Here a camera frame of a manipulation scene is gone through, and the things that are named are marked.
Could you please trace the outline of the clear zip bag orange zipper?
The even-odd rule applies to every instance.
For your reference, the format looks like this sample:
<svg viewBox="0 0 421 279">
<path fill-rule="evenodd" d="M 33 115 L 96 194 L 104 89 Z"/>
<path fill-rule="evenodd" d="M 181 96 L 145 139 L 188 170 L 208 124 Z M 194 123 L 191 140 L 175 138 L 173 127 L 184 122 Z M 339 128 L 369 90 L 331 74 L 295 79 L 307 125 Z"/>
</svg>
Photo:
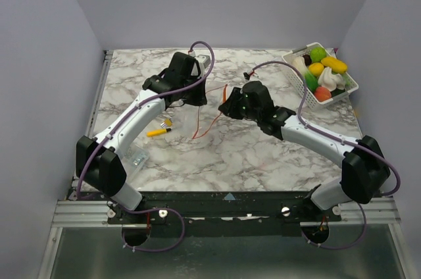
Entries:
<svg viewBox="0 0 421 279">
<path fill-rule="evenodd" d="M 207 104 L 200 107 L 189 107 L 182 115 L 182 131 L 189 140 L 206 136 L 216 121 L 222 116 L 218 106 L 228 98 L 228 85 L 214 82 L 205 90 Z"/>
</svg>

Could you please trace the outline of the yellow corn toy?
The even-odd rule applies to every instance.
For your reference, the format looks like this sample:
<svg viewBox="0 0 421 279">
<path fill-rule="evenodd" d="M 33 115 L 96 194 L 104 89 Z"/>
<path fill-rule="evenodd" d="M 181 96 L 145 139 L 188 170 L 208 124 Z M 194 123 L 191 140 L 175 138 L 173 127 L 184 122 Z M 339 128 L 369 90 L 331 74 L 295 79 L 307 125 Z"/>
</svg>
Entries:
<svg viewBox="0 0 421 279">
<path fill-rule="evenodd" d="M 336 74 L 344 74 L 348 70 L 348 66 L 335 57 L 324 57 L 321 63 L 326 67 L 330 67 Z"/>
</svg>

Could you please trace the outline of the white green bok choy toy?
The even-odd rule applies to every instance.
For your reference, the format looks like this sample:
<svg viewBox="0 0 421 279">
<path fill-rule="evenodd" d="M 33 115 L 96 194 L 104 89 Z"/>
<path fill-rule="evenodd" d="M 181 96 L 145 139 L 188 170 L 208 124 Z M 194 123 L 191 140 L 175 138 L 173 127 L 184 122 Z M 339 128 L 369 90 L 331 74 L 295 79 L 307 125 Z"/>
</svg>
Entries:
<svg viewBox="0 0 421 279">
<path fill-rule="evenodd" d="M 292 65 L 301 73 L 307 83 L 307 87 L 314 93 L 318 87 L 318 80 L 308 70 L 304 58 L 302 56 L 295 57 L 292 60 Z"/>
</svg>

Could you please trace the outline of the yellow round lemon toy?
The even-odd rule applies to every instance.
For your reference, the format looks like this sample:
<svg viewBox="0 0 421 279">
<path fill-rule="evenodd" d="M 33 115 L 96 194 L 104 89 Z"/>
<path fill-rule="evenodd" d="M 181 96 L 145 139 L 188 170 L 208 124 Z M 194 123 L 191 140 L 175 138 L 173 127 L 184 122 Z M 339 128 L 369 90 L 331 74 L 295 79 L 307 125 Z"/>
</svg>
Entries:
<svg viewBox="0 0 421 279">
<path fill-rule="evenodd" d="M 322 63 L 312 63 L 308 67 L 309 72 L 317 78 L 322 74 L 324 69 L 325 66 Z"/>
</svg>

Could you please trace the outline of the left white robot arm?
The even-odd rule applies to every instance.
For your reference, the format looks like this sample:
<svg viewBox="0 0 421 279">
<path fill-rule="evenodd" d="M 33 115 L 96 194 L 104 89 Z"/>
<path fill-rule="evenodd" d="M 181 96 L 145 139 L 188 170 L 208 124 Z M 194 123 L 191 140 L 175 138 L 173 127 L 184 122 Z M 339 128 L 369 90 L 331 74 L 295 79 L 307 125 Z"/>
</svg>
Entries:
<svg viewBox="0 0 421 279">
<path fill-rule="evenodd" d="M 122 164 L 132 142 L 145 127 L 171 104 L 207 104 L 205 74 L 213 67 L 208 55 L 176 52 L 162 72 L 146 79 L 130 106 L 93 138 L 82 136 L 76 144 L 76 175 L 123 206 L 123 215 L 132 223 L 145 218 L 142 195 L 127 181 Z"/>
</svg>

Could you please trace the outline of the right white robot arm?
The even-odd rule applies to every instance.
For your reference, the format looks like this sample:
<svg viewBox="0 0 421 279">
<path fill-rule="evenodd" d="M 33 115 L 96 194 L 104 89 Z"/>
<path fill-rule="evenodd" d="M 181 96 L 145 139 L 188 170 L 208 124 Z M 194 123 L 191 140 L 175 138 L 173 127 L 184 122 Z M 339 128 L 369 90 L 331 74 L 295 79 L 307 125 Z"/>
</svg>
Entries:
<svg viewBox="0 0 421 279">
<path fill-rule="evenodd" d="M 316 186 L 306 196 L 303 214 L 311 221 L 340 203 L 369 203 L 389 178 L 389 167 L 381 160 L 383 154 L 374 138 L 340 136 L 318 126 L 311 129 L 295 111 L 275 105 L 259 81 L 234 88 L 218 110 L 232 119 L 253 121 L 263 133 L 302 145 L 341 169 L 340 178 Z"/>
</svg>

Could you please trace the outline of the white perforated plastic basket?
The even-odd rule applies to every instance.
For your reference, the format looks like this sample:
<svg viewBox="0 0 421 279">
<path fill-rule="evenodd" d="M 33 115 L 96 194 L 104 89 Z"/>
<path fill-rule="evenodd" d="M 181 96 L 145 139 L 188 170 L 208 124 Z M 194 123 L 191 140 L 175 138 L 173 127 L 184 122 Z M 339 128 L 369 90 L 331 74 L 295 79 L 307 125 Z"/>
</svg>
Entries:
<svg viewBox="0 0 421 279">
<path fill-rule="evenodd" d="M 314 111 L 333 105 L 359 89 L 348 73 L 348 66 L 333 50 L 317 42 L 288 51 L 282 59 L 298 70 L 286 68 L 284 75 L 299 95 L 303 96 L 307 90 L 305 103 Z"/>
</svg>

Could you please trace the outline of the orange peach toy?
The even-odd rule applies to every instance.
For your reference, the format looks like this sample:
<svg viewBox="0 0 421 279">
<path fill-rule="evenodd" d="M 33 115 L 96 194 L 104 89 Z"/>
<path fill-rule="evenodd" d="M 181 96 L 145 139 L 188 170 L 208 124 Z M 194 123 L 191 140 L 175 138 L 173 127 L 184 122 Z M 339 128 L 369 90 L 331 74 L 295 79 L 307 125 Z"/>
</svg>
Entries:
<svg viewBox="0 0 421 279">
<path fill-rule="evenodd" d="M 324 101 L 330 100 L 332 98 L 332 94 L 329 91 L 329 89 L 327 89 L 325 87 L 322 87 L 322 86 L 319 86 L 318 88 L 316 88 L 313 95 L 317 99 L 317 101 L 319 101 L 319 102 L 324 102 Z"/>
</svg>

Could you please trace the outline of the white dumpling toy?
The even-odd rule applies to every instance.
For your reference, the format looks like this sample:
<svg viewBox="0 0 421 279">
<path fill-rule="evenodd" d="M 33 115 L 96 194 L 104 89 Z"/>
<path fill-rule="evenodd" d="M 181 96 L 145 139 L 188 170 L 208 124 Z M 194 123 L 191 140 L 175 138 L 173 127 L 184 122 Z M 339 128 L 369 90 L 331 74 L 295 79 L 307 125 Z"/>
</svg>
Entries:
<svg viewBox="0 0 421 279">
<path fill-rule="evenodd" d="M 322 74 L 318 77 L 318 85 L 329 89 L 332 91 L 334 86 L 334 73 L 330 67 L 326 67 Z"/>
</svg>

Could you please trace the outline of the green cabbage toy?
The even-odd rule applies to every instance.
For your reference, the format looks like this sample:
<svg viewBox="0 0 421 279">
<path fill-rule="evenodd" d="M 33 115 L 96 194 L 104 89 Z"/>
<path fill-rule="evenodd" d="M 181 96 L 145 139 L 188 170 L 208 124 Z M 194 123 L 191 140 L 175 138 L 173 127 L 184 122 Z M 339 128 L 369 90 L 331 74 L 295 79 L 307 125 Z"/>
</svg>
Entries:
<svg viewBox="0 0 421 279">
<path fill-rule="evenodd" d="M 328 54 L 323 47 L 315 47 L 310 50 L 309 56 L 313 63 L 319 63 L 322 59 L 327 57 Z"/>
</svg>

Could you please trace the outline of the clear plastic screw box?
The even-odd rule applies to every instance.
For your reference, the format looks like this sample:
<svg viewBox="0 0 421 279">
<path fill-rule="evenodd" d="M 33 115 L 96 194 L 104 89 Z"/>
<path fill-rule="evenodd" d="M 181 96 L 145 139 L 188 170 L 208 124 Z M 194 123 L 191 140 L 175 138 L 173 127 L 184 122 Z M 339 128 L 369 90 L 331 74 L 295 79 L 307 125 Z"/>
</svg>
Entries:
<svg viewBox="0 0 421 279">
<path fill-rule="evenodd" d="M 145 162 L 149 159 L 149 153 L 139 147 L 138 145 L 129 146 L 122 164 L 128 176 L 136 175 L 144 166 Z"/>
</svg>

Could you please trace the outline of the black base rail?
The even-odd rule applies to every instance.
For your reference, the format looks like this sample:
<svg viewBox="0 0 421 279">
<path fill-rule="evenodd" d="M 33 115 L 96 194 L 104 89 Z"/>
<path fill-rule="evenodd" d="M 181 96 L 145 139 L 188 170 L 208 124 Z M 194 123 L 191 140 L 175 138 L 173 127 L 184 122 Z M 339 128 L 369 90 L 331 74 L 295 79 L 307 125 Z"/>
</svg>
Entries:
<svg viewBox="0 0 421 279">
<path fill-rule="evenodd" d="M 300 236 L 301 226 L 339 222 L 333 209 L 310 204 L 305 191 L 146 191 L 135 213 L 109 207 L 108 223 L 130 234 L 175 238 Z"/>
</svg>

